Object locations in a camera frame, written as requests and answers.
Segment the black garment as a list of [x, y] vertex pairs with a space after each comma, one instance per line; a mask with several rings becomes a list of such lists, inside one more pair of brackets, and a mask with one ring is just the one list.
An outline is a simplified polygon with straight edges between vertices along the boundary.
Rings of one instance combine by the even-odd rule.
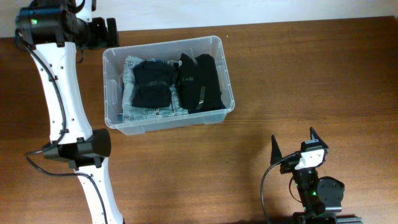
[[146, 60], [133, 68], [136, 93], [132, 105], [138, 108], [165, 108], [170, 106], [170, 87], [178, 78], [175, 65], [167, 62]]
[[177, 90], [181, 107], [186, 110], [220, 108], [223, 102], [214, 58], [209, 54], [195, 58], [181, 54], [180, 61]]

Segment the light blue jeans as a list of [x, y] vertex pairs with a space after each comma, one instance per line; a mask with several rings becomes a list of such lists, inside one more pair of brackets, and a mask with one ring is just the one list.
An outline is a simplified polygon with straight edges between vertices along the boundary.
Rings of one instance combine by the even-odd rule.
[[132, 105], [134, 97], [137, 96], [139, 92], [136, 81], [136, 73], [133, 71], [133, 69], [144, 62], [145, 60], [133, 56], [127, 56], [125, 60], [123, 71], [124, 92], [122, 100], [123, 123], [168, 118], [188, 114], [188, 110], [183, 109], [180, 105], [180, 99], [175, 85], [169, 87], [170, 103], [166, 107], [141, 108]]

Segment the dark blue jeans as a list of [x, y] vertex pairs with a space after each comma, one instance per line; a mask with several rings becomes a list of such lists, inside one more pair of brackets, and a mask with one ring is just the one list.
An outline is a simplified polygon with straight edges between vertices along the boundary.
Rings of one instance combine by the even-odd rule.
[[143, 59], [133, 56], [128, 56], [124, 63], [123, 70], [123, 97], [122, 109], [118, 114], [118, 120], [122, 123], [130, 123], [134, 121], [145, 121], [149, 119], [161, 118], [170, 113], [170, 107], [165, 108], [138, 108], [132, 105], [132, 100], [137, 92], [136, 78], [133, 69], [140, 63], [144, 62]]

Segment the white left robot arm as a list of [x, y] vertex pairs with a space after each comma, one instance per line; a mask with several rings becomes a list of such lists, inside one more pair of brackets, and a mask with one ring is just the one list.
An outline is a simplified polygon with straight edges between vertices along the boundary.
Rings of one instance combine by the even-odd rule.
[[66, 162], [83, 187], [93, 223], [123, 223], [109, 178], [111, 138], [93, 129], [81, 100], [76, 66], [86, 50], [116, 47], [113, 18], [93, 17], [94, 0], [33, 0], [16, 17], [15, 42], [38, 69], [50, 118], [50, 141], [39, 153]]

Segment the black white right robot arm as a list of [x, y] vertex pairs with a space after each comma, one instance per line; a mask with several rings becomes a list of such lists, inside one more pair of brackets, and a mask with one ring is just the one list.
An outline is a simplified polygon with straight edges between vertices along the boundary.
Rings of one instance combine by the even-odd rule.
[[329, 147], [310, 128], [310, 139], [301, 143], [300, 150], [283, 156], [274, 135], [271, 136], [270, 168], [280, 167], [281, 174], [292, 174], [304, 213], [299, 220], [332, 217], [342, 211], [344, 183], [332, 177], [319, 177], [317, 168], [325, 162]]

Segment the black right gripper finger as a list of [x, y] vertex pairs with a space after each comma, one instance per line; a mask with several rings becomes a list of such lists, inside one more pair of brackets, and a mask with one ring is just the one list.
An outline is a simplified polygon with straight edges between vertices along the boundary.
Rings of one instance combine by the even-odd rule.
[[310, 127], [310, 139], [314, 142], [318, 142], [322, 146], [326, 146], [326, 143], [320, 138], [313, 127]]
[[282, 159], [282, 153], [274, 135], [271, 136], [271, 159], [270, 165], [278, 163]]

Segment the teal towel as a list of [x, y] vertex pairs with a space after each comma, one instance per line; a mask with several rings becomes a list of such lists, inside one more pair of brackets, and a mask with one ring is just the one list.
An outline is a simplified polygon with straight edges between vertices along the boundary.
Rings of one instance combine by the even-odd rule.
[[222, 106], [220, 108], [213, 108], [210, 110], [188, 110], [189, 114], [195, 114], [195, 113], [203, 113], [203, 112], [207, 112], [207, 111], [214, 111], [214, 110], [223, 110], [226, 109], [225, 105], [222, 104]]

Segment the clear plastic storage bin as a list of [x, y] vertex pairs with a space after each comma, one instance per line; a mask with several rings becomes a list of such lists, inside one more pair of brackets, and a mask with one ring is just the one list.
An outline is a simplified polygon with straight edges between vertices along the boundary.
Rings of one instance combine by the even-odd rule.
[[[209, 54], [214, 58], [220, 83], [221, 99], [226, 109], [130, 123], [119, 121], [118, 114], [122, 109], [124, 91], [123, 70], [127, 56], [146, 60], [154, 58], [168, 61], [178, 60], [182, 53], [191, 58], [201, 54]], [[105, 124], [107, 127], [117, 129], [127, 136], [160, 129], [220, 123], [235, 107], [223, 43], [216, 35], [107, 49], [103, 53], [103, 79]]]

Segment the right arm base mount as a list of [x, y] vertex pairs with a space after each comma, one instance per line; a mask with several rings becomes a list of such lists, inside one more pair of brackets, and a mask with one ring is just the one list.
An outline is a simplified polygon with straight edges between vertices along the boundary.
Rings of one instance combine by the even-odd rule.
[[310, 216], [305, 213], [294, 213], [292, 216], [293, 224], [363, 224], [361, 217], [354, 215], [337, 217], [334, 214], [324, 216]]

